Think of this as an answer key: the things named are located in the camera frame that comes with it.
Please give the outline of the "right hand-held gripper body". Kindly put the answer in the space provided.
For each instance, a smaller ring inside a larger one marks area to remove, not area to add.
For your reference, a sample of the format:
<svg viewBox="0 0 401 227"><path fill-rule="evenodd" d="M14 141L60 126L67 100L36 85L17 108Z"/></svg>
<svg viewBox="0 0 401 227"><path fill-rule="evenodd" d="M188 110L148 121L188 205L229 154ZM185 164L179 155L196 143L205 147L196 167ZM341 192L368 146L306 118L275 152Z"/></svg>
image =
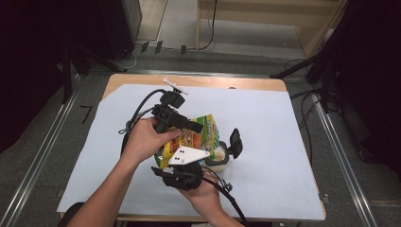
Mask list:
<svg viewBox="0 0 401 227"><path fill-rule="evenodd" d="M209 151L179 146L168 160L169 166L173 169L170 179L176 180L174 188L185 191L197 188L203 177L200 161L209 156Z"/></svg>

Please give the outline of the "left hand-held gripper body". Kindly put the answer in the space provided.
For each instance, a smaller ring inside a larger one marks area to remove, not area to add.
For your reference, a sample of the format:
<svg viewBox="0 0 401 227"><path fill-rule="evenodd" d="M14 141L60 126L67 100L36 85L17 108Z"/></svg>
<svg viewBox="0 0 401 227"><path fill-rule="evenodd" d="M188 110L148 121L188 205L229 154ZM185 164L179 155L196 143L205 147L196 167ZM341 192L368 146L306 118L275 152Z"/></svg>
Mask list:
<svg viewBox="0 0 401 227"><path fill-rule="evenodd" d="M184 129L188 124L188 119L177 112L177 109L185 102L182 93L186 95L186 91L168 79L164 79L164 82L173 90L163 90L164 94L160 98L160 104L156 104L152 109L151 113L157 120L154 129L158 133L163 133L170 127Z"/></svg>

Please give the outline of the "yellow green spouted pouch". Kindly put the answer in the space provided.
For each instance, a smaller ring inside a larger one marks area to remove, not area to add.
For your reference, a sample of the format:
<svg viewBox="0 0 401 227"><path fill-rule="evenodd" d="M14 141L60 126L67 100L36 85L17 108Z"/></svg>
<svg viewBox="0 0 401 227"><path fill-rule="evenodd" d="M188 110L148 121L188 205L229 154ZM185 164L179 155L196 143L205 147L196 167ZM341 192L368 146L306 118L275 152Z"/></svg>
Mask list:
<svg viewBox="0 0 401 227"><path fill-rule="evenodd" d="M181 135L164 144L161 154L155 155L155 160L159 168L168 167L168 161L177 151L179 146L203 149L210 152L209 158L216 159L216 149L219 144L219 132L216 121L211 114L200 116L193 119L194 122L203 125L200 133L183 129Z"/></svg>

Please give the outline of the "white jar with black lid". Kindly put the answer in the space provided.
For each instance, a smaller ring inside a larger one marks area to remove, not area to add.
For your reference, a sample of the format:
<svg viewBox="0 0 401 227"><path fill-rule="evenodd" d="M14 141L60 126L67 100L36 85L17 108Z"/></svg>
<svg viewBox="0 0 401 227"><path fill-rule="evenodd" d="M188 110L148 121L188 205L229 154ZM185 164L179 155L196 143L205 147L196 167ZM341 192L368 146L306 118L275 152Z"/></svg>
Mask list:
<svg viewBox="0 0 401 227"><path fill-rule="evenodd" d="M243 150L243 143L238 129L234 129L230 136L230 146L220 141L215 149L214 157L204 160L204 165L213 171L222 172L228 165L230 158L236 159Z"/></svg>

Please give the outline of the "person's right hand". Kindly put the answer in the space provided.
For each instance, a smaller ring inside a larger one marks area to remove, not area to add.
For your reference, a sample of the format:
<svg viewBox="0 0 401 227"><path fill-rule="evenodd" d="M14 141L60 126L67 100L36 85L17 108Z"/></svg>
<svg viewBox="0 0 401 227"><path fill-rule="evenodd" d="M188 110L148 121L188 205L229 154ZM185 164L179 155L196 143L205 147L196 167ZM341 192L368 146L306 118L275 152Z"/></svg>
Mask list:
<svg viewBox="0 0 401 227"><path fill-rule="evenodd" d="M197 188L181 190L180 193L191 203L195 211L208 221L223 214L219 193L211 183L202 181Z"/></svg>

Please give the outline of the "person's left hand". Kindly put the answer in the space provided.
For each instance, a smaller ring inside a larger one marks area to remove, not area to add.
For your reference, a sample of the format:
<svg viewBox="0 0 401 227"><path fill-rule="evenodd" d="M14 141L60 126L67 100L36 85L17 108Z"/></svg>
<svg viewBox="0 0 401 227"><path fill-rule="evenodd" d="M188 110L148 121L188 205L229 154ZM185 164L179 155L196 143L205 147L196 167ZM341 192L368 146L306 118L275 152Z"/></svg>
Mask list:
<svg viewBox="0 0 401 227"><path fill-rule="evenodd" d="M122 159L129 164L140 164L152 156L165 143L178 137L182 131L178 129L158 133L154 126L154 117L140 119L131 130L129 140L122 153Z"/></svg>

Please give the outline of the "white table sheet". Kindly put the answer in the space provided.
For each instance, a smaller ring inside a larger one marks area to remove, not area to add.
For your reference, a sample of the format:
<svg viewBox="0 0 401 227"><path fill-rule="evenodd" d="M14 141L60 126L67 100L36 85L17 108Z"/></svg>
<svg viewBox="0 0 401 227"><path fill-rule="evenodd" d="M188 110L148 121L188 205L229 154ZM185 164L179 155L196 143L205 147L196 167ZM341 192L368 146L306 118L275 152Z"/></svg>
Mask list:
<svg viewBox="0 0 401 227"><path fill-rule="evenodd" d="M161 89L125 84L99 103L59 211L86 201L101 185L120 157L121 130L138 106L148 109L158 103ZM247 218L325 218L288 93L234 85L186 87L185 92L180 114L188 118L211 114L223 142L233 130L240 133L243 150L220 176L232 185L231 194Z"/></svg>

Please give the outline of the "dark cabinet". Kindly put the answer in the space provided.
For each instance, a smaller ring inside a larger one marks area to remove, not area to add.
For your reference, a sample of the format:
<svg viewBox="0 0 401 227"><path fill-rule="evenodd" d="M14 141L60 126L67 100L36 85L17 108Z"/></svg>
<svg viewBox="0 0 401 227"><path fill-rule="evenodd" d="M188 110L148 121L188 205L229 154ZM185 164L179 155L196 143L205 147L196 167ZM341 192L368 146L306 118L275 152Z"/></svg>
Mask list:
<svg viewBox="0 0 401 227"><path fill-rule="evenodd" d="M132 52L142 22L139 0L99 0L113 60Z"/></svg>

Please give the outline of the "black stand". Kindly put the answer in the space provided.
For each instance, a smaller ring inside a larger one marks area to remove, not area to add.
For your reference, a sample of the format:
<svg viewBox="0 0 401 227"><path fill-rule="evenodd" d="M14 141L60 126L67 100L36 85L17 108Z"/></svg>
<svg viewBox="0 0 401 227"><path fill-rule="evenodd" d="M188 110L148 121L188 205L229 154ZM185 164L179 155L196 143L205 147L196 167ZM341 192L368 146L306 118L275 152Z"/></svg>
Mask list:
<svg viewBox="0 0 401 227"><path fill-rule="evenodd" d="M311 66L308 70L305 79L309 84L316 83L319 79L322 79L322 90L320 92L321 105L324 112L327 114L328 110L328 98L329 98L329 88L331 84L331 79L335 76L335 64L325 54L316 54L306 60L302 60L300 63L291 66L289 69L285 69L283 72L270 75L271 79L283 79L301 69Z"/></svg>
<svg viewBox="0 0 401 227"><path fill-rule="evenodd" d="M123 72L124 69L116 63L107 61L95 51L82 44L66 44L61 52L62 56L62 81L63 81L63 99L62 104L65 104L73 93L73 85L71 79L71 65L74 65L78 72L87 75L90 71L89 64L85 60L85 56L89 56L98 63L111 69L113 72Z"/></svg>

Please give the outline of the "black curtain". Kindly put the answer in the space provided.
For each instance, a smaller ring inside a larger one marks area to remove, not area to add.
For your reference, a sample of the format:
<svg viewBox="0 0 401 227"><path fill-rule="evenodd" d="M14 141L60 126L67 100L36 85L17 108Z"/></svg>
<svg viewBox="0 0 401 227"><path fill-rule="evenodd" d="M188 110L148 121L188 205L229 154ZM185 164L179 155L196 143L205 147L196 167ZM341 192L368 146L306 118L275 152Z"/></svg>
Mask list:
<svg viewBox="0 0 401 227"><path fill-rule="evenodd" d="M401 175L401 0L350 0L333 57L368 161Z"/></svg>
<svg viewBox="0 0 401 227"><path fill-rule="evenodd" d="M0 0L0 153L63 88L61 52L80 44L91 0Z"/></svg>

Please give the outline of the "metal floor rail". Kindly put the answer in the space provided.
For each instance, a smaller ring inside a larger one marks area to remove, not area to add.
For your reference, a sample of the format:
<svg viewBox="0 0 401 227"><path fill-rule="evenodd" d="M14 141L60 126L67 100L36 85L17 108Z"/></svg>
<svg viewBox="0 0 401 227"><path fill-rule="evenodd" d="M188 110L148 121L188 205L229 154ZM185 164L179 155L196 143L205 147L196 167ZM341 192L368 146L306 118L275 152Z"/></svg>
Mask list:
<svg viewBox="0 0 401 227"><path fill-rule="evenodd" d="M26 172L25 177L17 187L12 200L8 206L5 215L0 220L0 227L14 227L18 217L20 216L26 201L31 194L35 183L37 182L44 164L49 156L59 134L64 125L64 122L70 113L76 98L78 90L81 87L84 76L75 74L73 77L73 92L72 95L67 99L67 101L61 105L50 129L44 140L41 143L29 169Z"/></svg>
<svg viewBox="0 0 401 227"><path fill-rule="evenodd" d="M330 118L330 114L324 111L319 95L313 95L312 99L317 104L317 113L321 119L331 148L334 151L342 177L347 185L348 191L354 206L357 209L357 213L363 227L378 227L370 204L368 203L355 171L348 160L345 149L343 148L343 145Z"/></svg>

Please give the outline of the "wooden frame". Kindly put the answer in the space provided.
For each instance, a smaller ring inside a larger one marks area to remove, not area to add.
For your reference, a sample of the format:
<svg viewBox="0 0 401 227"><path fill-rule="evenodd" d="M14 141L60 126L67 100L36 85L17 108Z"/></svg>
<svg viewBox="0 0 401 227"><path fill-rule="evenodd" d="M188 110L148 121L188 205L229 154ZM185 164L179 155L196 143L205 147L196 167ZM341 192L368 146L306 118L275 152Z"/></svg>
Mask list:
<svg viewBox="0 0 401 227"><path fill-rule="evenodd" d="M196 48L201 19L294 26L305 55L317 54L330 28L340 22L349 0L198 0Z"/></svg>

